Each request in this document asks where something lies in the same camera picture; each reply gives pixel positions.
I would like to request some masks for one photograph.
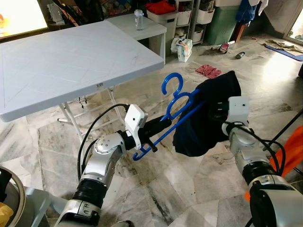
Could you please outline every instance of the water bottle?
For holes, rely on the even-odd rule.
[[[136,27],[138,31],[141,31],[144,29],[143,27],[143,11],[140,9],[136,9],[134,11],[134,15],[135,15],[135,21],[136,21]]]

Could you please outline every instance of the blue plastic hanger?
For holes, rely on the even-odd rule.
[[[161,86],[161,90],[162,93],[164,95],[167,94],[166,91],[166,86],[167,83],[172,79],[172,78],[178,78],[179,80],[179,86],[177,88],[177,90],[173,93],[174,98],[172,99],[172,101],[169,103],[169,105],[167,106],[167,110],[166,110],[166,114],[162,117],[161,121],[163,121],[164,119],[171,119],[174,120],[176,117],[178,117],[184,110],[186,110],[189,106],[192,105],[193,101],[194,101],[194,95],[199,92],[198,89],[194,90],[192,93],[189,92],[182,92],[180,93],[180,91],[183,88],[183,78],[182,76],[177,73],[177,72],[173,72],[171,74],[169,74],[163,81],[162,86]],[[181,109],[179,109],[173,116],[170,114],[171,108],[174,105],[174,103],[180,99],[181,97],[184,96],[188,96],[188,102],[185,104],[185,106],[183,106]],[[188,114],[186,114],[181,120],[179,120],[175,125],[173,125],[166,133],[164,133],[159,139],[157,139],[154,142],[154,145],[156,146],[158,143],[160,143],[168,134],[170,134],[176,127],[178,127],[179,125],[181,125],[190,115],[192,115],[196,110],[198,110],[203,104],[205,103],[205,101],[199,103],[194,109],[192,109],[190,112],[188,112]],[[142,151],[142,153],[138,156],[138,152],[136,152],[133,156],[133,160],[134,161],[138,161],[140,160],[144,155],[146,155],[150,150],[151,147],[148,147],[147,149],[144,149],[144,147],[142,147],[140,149]]]

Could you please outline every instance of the marble floor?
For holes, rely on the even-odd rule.
[[[297,76],[302,63],[260,45],[269,36],[256,37],[257,40],[242,38],[227,54],[214,53],[209,46],[195,46],[186,63],[170,56],[163,69],[118,85],[116,100],[140,105],[152,119],[165,113],[176,89],[174,80],[168,85],[167,95],[160,91],[169,73],[179,72],[184,78],[183,91],[190,92],[206,80],[195,72],[201,65],[210,64],[223,73],[234,70],[242,95],[250,99],[250,127],[260,137],[271,139],[302,109],[303,80]],[[245,57],[235,59],[242,51]],[[82,100],[84,109],[77,100],[71,101],[72,111],[77,114],[107,103],[109,96],[104,91],[87,96],[87,100],[87,104]],[[81,130],[87,130],[102,111],[79,117]],[[13,122],[0,122],[0,162],[14,171],[25,186],[69,199],[77,187],[80,145],[74,128],[58,122],[59,117],[63,117],[60,108],[52,107]],[[112,111],[103,121],[113,118]],[[285,143],[302,123],[300,117],[278,141]],[[114,122],[94,131],[89,141],[119,129],[123,130],[123,125]],[[140,161],[132,160],[134,150],[127,152],[116,165],[99,226],[110,227],[125,219],[133,221],[136,227],[245,226],[251,217],[243,197],[247,186],[228,148],[228,142],[217,143],[204,156],[186,157],[175,152],[171,134],[156,153],[151,152]],[[303,178],[295,171],[286,179],[303,192]],[[51,210],[47,212],[49,226],[57,218]]]

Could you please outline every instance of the orange object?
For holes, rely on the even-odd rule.
[[[145,8],[157,15],[176,11],[176,7],[169,4],[167,1],[159,1],[157,3],[147,3]]]
[[[282,176],[287,175],[293,168],[295,168],[298,164],[300,164],[303,161],[303,125],[298,127],[293,132],[291,137],[284,145],[284,149],[286,152],[286,159],[285,159],[285,167]],[[282,162],[281,149],[276,153],[276,158],[278,160],[279,166],[281,166],[281,162]],[[269,162],[275,169],[276,167],[273,158],[271,158]],[[250,193],[246,192],[244,198],[247,201],[249,201]]]

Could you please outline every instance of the white plastic table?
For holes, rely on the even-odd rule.
[[[163,58],[108,21],[3,43],[0,118],[9,122],[59,105],[82,141],[67,101],[107,88],[115,104],[110,87],[163,66]]]
[[[116,27],[120,28],[126,34],[130,35],[135,40],[142,40],[156,35],[160,36],[160,56],[165,62],[165,33],[166,27],[158,24],[146,17],[143,17],[144,29],[137,31],[134,14],[112,17],[106,19]]]

